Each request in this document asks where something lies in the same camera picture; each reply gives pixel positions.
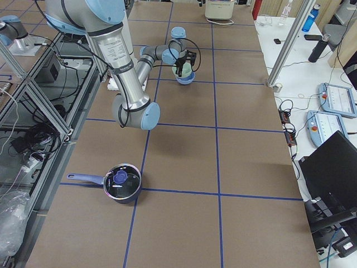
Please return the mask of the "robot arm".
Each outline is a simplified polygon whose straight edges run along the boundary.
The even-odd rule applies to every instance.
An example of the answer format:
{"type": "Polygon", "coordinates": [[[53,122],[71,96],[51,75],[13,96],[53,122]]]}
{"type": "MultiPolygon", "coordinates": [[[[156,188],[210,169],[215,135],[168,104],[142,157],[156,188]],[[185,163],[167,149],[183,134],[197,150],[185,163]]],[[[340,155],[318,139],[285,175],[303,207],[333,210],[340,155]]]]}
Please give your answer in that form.
{"type": "Polygon", "coordinates": [[[122,127],[151,130],[160,118],[160,107],[151,101],[142,86],[161,60],[177,67],[177,74],[188,55],[186,31],[175,27],[167,45],[146,46],[134,63],[122,35],[126,9],[123,1],[46,1],[45,17],[50,26],[64,33],[84,35],[99,59],[105,63],[120,93],[112,113],[122,127]]]}
{"type": "Polygon", "coordinates": [[[35,56],[42,45],[40,42],[36,46],[35,39],[15,15],[1,17],[1,42],[14,56],[35,56]]]}

